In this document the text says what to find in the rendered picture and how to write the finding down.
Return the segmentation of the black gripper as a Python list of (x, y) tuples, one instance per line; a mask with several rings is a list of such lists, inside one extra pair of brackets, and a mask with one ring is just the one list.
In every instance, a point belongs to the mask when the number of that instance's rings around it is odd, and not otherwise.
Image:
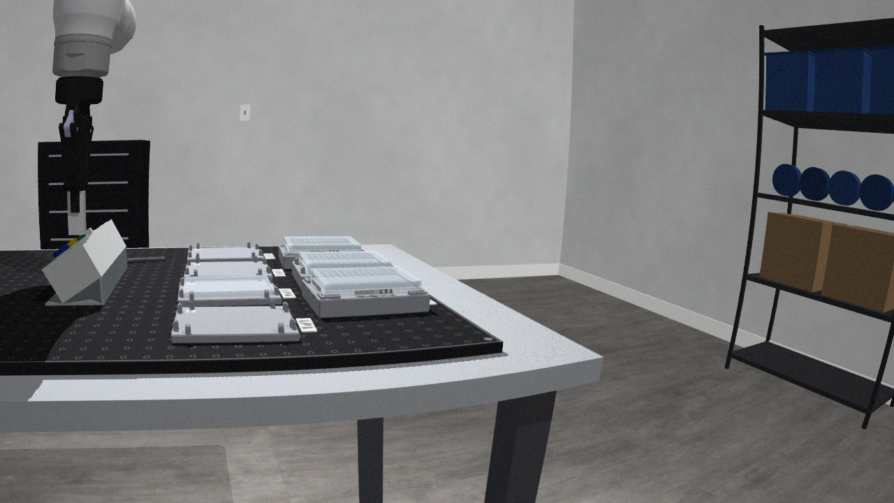
[(69, 76), (58, 78), (55, 82), (55, 102), (66, 105), (63, 123), (59, 123), (59, 134), (69, 235), (87, 233), (86, 192), (83, 190), (90, 188), (86, 185), (94, 131), (89, 107), (90, 104), (100, 104), (102, 96), (101, 78)]

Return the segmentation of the white button panel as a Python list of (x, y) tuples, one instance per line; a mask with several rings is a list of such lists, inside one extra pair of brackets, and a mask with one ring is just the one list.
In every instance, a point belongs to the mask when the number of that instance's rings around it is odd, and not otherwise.
[(45, 306), (104, 305), (127, 262), (165, 261), (165, 257), (127, 258), (126, 245), (111, 219), (95, 231), (89, 227), (53, 256), (42, 269), (55, 290)]

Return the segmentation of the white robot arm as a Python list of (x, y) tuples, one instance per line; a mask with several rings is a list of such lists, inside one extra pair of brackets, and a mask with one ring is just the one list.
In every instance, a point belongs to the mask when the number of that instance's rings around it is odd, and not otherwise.
[(129, 0), (54, 0), (53, 20), (53, 74), (60, 78), (108, 75), (110, 54), (136, 31)]

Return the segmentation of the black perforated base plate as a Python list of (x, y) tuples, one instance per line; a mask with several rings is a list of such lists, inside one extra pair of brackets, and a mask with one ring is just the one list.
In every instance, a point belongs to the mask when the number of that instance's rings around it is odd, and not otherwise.
[[(104, 305), (45, 306), (55, 291), (42, 269), (57, 249), (0, 251), (0, 376), (191, 374), (315, 370), (429, 362), (502, 353), (504, 342), (430, 296), (428, 312), (319, 318), (279, 246), (259, 247), (299, 329), (299, 342), (170, 341), (189, 247), (126, 249), (127, 270)], [(265, 256), (264, 256), (265, 257)], [(317, 333), (302, 333), (296, 319)]]

